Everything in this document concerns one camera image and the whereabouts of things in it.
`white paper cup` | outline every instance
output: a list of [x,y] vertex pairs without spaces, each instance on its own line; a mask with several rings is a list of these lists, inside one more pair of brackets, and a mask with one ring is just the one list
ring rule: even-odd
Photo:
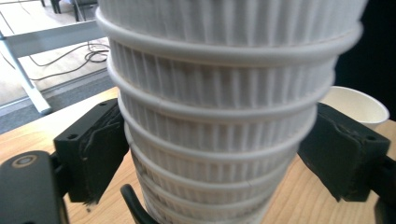
[[142,91],[200,107],[246,109],[286,105],[333,81],[332,56],[320,62],[268,67],[181,62],[110,40],[108,67]]
[[160,203],[155,198],[150,198],[143,192],[145,197],[146,207],[148,212],[154,216],[162,224],[260,224],[262,223],[262,216],[266,212],[268,206],[264,206],[257,211],[252,212],[244,217],[238,217],[228,220],[217,221],[202,221],[191,217],[182,216],[179,213],[167,208],[163,203]]
[[100,0],[104,17],[139,34],[207,45],[294,46],[342,35],[366,0]]
[[189,179],[209,183],[249,181],[274,170],[284,160],[291,160],[300,142],[309,133],[315,117],[297,134],[281,144],[255,151],[207,152],[166,142],[145,131],[131,118],[122,104],[120,110],[128,123],[128,137],[142,148],[142,153],[161,168]]
[[205,183],[174,175],[149,160],[134,143],[130,143],[134,166],[141,175],[173,195],[196,203],[237,203],[258,195],[272,193],[282,180],[290,160],[284,160],[275,170],[249,181],[234,183]]
[[268,204],[272,192],[267,192],[257,197],[236,203],[207,204],[190,202],[178,198],[172,193],[155,184],[147,175],[137,174],[142,190],[151,199],[156,199],[169,209],[185,217],[202,221],[229,220],[243,217]]
[[323,42],[302,46],[241,48],[192,44],[141,35],[108,21],[100,10],[96,11],[96,21],[110,39],[131,49],[175,61],[238,67],[321,62],[350,49],[362,33],[362,26],[357,23],[348,33]]
[[123,93],[119,98],[125,106],[124,117],[130,117],[131,122],[144,132],[170,144],[207,152],[249,152],[271,148],[306,130],[305,127],[312,123],[317,114],[316,107],[311,105],[284,117],[198,120],[164,114],[160,108],[139,104]]
[[387,108],[374,97],[346,87],[331,87],[321,102],[371,129],[389,118]]

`black wire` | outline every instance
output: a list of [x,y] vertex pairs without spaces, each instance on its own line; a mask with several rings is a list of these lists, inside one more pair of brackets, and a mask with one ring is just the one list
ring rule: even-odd
[[26,8],[23,7],[21,0],[18,0],[18,2],[20,3],[21,8],[22,8],[27,14],[30,15],[29,11],[26,10]]
[[89,62],[92,62],[92,57],[95,56],[97,53],[102,53],[102,52],[108,52],[108,49],[107,50],[97,50],[96,52],[91,52],[91,53],[87,54],[89,56],[87,57],[87,55],[86,55],[85,63],[83,63],[82,65],[80,65],[79,67],[77,67],[77,68],[75,68],[75,69],[73,69],[71,71],[57,73],[57,74],[52,74],[52,75],[49,75],[49,76],[46,76],[46,77],[30,78],[30,80],[32,80],[32,81],[41,81],[41,80],[49,78],[49,77],[57,77],[57,76],[60,76],[60,75],[68,74],[68,73],[71,73],[71,72],[75,72],[78,69],[82,68],[85,64],[87,64]]
[[[21,1],[22,3],[24,3],[24,2],[38,2],[38,1],[40,1],[40,0],[25,0],[25,1]],[[18,3],[18,2],[4,2],[4,3],[0,3],[0,6],[1,5],[8,5],[8,4],[14,4],[14,3]]]
[[37,66],[39,66],[39,67],[45,67],[45,66],[48,66],[48,65],[51,65],[51,64],[53,64],[53,63],[58,62],[59,60],[61,60],[63,57],[67,56],[67,55],[70,54],[71,52],[73,52],[73,51],[75,51],[75,50],[77,50],[77,49],[81,49],[81,48],[83,48],[83,47],[87,47],[87,46],[89,46],[89,45],[100,46],[100,47],[106,47],[106,48],[107,48],[107,51],[108,51],[108,49],[109,49],[109,47],[108,47],[107,45],[104,45],[104,44],[85,44],[85,45],[81,45],[81,46],[78,46],[78,47],[76,47],[76,48],[74,48],[74,49],[71,49],[71,50],[67,51],[65,54],[61,55],[59,58],[57,58],[57,59],[55,59],[55,60],[53,60],[53,61],[51,61],[51,62],[49,62],[49,63],[39,64],[39,63],[37,63],[37,62],[32,58],[32,56],[29,56],[29,58],[32,60],[32,62],[33,62],[35,65],[37,65]]
[[7,58],[4,56],[4,54],[2,54],[1,52],[0,52],[0,54],[1,54],[1,56],[3,56],[3,59],[9,64],[9,66],[11,66],[13,69],[15,69],[14,65],[12,65],[12,63],[7,60]]
[[[11,26],[9,25],[9,23],[7,22],[6,18],[4,17],[4,15],[3,15],[3,13],[2,13],[1,11],[0,11],[0,15],[3,17],[4,22],[6,23],[7,27],[8,27],[9,30],[12,32],[12,34],[15,34],[14,31],[12,30]],[[89,62],[91,62],[91,63],[103,63],[103,62],[105,62],[105,61],[107,60],[107,57],[106,57],[107,54],[104,54],[104,53],[109,52],[110,46],[104,45],[104,44],[91,44],[90,42],[88,42],[88,44],[86,44],[86,45],[81,45],[81,46],[78,46],[78,47],[76,47],[76,48],[74,48],[74,49],[71,49],[71,50],[67,51],[67,52],[66,52],[65,54],[63,54],[61,57],[59,57],[59,58],[57,58],[57,59],[55,59],[54,61],[49,62],[49,63],[39,64],[39,63],[37,63],[37,62],[32,58],[32,56],[29,55],[29,58],[32,60],[32,62],[33,62],[35,65],[37,65],[37,66],[39,66],[39,67],[48,66],[48,65],[50,65],[50,64],[53,64],[53,63],[55,63],[55,62],[61,60],[64,56],[68,55],[69,53],[71,53],[71,52],[73,52],[73,51],[75,51],[75,50],[77,50],[77,49],[80,49],[80,48],[82,48],[82,47],[87,47],[87,46],[88,46],[88,49],[89,49],[90,53],[88,53],[88,54],[85,55],[85,57],[84,57],[85,62],[84,62],[82,65],[80,65],[79,67],[77,67],[77,68],[75,68],[75,69],[73,69],[73,70],[70,70],[70,71],[66,71],[66,72],[62,72],[62,73],[56,73],[56,74],[52,74],[52,75],[49,75],[49,76],[46,76],[46,77],[41,77],[41,78],[29,78],[29,79],[32,80],[32,81],[40,81],[40,80],[43,80],[43,79],[46,79],[46,78],[49,78],[49,77],[57,77],[57,76],[60,76],[60,75],[65,75],[65,74],[68,74],[68,73],[76,72],[78,69],[82,68],[85,64],[87,64],[87,63],[89,63]],[[102,47],[102,48],[104,48],[104,49],[103,49],[103,50],[94,50],[93,47]],[[105,56],[105,58],[104,58],[103,60],[93,60],[92,57],[95,56],[95,55],[102,55],[102,56]],[[12,63],[10,63],[10,62],[6,59],[6,57],[5,57],[3,54],[2,54],[2,56],[3,56],[3,58],[6,60],[6,62],[7,62],[13,69],[15,69],[15,67],[12,65]]]
[[8,29],[12,32],[12,34],[15,34],[14,31],[12,30],[11,26],[8,24],[8,21],[6,20],[6,17],[4,17],[3,13],[0,11],[1,17],[3,17],[3,21],[6,22],[6,25],[8,26]]

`stacked paper cup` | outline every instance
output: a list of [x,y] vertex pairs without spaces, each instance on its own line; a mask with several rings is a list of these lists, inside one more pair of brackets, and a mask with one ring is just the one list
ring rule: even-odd
[[108,72],[161,223],[260,223],[366,0],[99,1]]

